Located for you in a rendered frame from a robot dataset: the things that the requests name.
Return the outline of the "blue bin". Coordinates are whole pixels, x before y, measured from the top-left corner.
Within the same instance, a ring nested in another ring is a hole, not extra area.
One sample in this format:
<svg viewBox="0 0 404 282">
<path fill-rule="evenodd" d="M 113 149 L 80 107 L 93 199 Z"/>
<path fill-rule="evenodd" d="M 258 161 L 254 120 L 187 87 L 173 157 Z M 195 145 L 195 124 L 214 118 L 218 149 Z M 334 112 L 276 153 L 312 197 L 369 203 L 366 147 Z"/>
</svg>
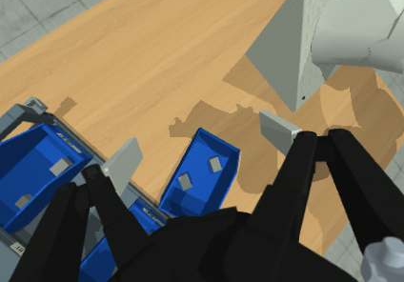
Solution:
<svg viewBox="0 0 404 282">
<path fill-rule="evenodd" d="M 198 129 L 195 136 L 159 202 L 158 209 L 173 217 L 203 216 L 219 210 L 237 174 L 240 152 L 236 147 L 204 129 Z M 222 170 L 213 172 L 209 159 L 216 156 Z M 192 184 L 185 191 L 178 179 L 184 173 Z"/>
<path fill-rule="evenodd" d="M 50 168 L 61 158 L 68 158 L 73 166 L 55 176 Z M 27 226 L 56 190 L 70 183 L 90 161 L 91 156 L 63 131 L 46 125 L 1 142 L 0 227 L 11 234 Z M 14 204 L 26 194 L 32 199 L 20 210 Z"/>
<path fill-rule="evenodd" d="M 166 225 L 162 218 L 141 201 L 136 200 L 129 207 L 130 210 L 147 234 Z M 84 262 L 81 262 L 78 282 L 107 282 L 111 278 L 116 264 L 105 235 L 100 241 L 100 244 L 96 244 L 92 249 L 92 253 L 87 254 Z"/>
</svg>

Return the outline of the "grey metal shelf rack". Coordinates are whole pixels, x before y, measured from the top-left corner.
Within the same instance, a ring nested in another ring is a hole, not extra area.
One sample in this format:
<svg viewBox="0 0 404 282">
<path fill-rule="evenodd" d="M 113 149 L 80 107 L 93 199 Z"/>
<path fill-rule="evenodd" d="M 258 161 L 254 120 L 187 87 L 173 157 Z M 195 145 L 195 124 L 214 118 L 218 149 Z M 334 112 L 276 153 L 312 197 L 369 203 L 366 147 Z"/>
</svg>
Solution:
<svg viewBox="0 0 404 282">
<path fill-rule="evenodd" d="M 46 123 L 54 125 L 63 131 L 70 139 L 72 139 L 79 147 L 91 156 L 91 161 L 85 166 L 98 163 L 102 167 L 105 161 L 91 147 L 89 147 L 82 139 L 80 139 L 73 131 L 71 131 L 63 122 L 61 122 L 53 113 L 46 112 L 48 107 L 39 99 L 30 97 L 24 105 L 15 104 L 7 112 L 0 117 L 0 142 L 4 140 L 13 130 L 15 130 L 23 121 L 34 123 L 30 129 Z M 28 107 L 27 107 L 28 106 Z M 85 167 L 83 169 L 85 169 Z M 83 170 L 82 169 L 82 170 Z M 82 171 L 81 170 L 81 171 Z M 79 172 L 71 182 L 75 182 L 77 186 L 86 183 L 83 175 Z M 129 207 L 136 201 L 143 202 L 148 208 L 156 213 L 165 222 L 171 218 L 168 214 L 158 209 L 143 192 L 137 189 L 131 182 L 128 183 L 121 196 L 119 196 L 126 207 Z M 21 255 L 29 244 L 33 232 L 35 231 L 42 215 L 48 205 L 40 211 L 40 213 L 25 227 L 8 234 L 0 227 L 0 282 L 9 282 L 11 274 L 14 272 Z M 81 261 L 95 247 L 95 245 L 104 237 L 103 226 L 95 206 L 90 208 L 88 226 L 85 235 L 84 249 Z"/>
</svg>

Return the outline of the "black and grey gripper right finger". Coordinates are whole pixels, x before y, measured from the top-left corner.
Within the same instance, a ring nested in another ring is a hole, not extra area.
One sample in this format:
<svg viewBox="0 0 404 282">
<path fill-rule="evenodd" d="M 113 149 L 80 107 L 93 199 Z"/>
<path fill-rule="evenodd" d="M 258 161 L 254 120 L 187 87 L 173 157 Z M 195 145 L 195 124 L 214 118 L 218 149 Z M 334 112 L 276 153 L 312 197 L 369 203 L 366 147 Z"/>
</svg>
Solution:
<svg viewBox="0 0 404 282">
<path fill-rule="evenodd" d="M 315 162 L 327 163 L 364 254 L 364 282 L 404 282 L 404 194 L 352 133 L 317 136 L 267 110 L 259 118 L 286 158 L 226 251 L 227 282 L 275 282 L 289 236 L 299 242 Z"/>
</svg>

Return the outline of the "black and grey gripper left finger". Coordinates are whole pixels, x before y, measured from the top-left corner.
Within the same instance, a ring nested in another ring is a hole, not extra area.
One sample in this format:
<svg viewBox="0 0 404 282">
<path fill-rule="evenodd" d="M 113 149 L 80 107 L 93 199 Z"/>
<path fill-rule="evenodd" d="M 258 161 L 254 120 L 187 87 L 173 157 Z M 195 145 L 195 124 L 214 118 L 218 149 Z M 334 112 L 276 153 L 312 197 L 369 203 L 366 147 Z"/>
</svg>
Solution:
<svg viewBox="0 0 404 282">
<path fill-rule="evenodd" d="M 122 282 L 178 282 L 168 258 L 119 197 L 142 159 L 131 137 L 101 168 L 92 164 L 81 171 L 85 184 L 58 188 L 9 282 L 78 282 L 93 206 Z"/>
</svg>

